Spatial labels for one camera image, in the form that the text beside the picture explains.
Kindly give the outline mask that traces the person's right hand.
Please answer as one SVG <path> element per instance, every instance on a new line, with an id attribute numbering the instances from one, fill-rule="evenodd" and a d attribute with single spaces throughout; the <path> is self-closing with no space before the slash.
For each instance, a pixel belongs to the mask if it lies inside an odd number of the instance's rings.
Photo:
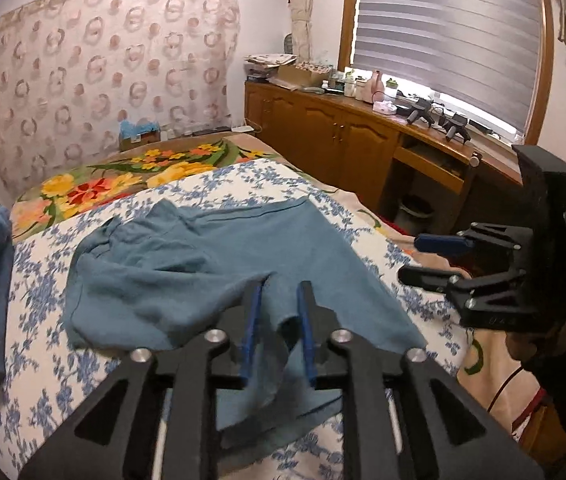
<path id="1" fill-rule="evenodd" d="M 536 356 L 558 356 L 566 352 L 566 324 L 554 327 L 546 334 L 507 333 L 505 345 L 510 357 L 521 363 Z"/>

